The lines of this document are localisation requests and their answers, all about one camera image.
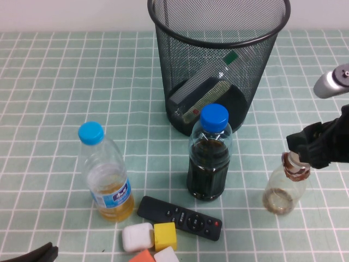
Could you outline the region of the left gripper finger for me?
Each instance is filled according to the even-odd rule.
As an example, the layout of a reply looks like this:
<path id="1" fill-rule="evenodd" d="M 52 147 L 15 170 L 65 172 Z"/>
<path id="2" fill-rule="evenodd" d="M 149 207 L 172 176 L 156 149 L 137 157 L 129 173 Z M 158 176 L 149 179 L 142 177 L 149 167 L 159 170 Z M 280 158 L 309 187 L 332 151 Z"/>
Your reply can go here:
<path id="1" fill-rule="evenodd" d="M 4 260 L 3 262 L 30 262 L 30 261 L 54 261 L 54 246 L 52 242 L 19 257 Z"/>
<path id="2" fill-rule="evenodd" d="M 20 262 L 54 261 L 58 256 L 58 247 L 42 246 L 28 254 L 16 258 Z"/>

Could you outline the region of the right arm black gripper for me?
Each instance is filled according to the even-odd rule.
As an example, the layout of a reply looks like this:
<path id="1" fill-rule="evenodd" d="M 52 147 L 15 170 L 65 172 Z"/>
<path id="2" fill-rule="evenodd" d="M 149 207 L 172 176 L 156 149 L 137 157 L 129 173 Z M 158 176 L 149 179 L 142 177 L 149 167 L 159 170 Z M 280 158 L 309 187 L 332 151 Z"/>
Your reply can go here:
<path id="1" fill-rule="evenodd" d="M 317 122 L 288 135 L 288 149 L 297 150 L 299 160 L 315 169 L 323 169 L 331 162 L 348 163 L 348 105 L 341 108 L 341 116 L 332 122 L 327 143 L 312 143 L 324 129 L 325 125 Z"/>

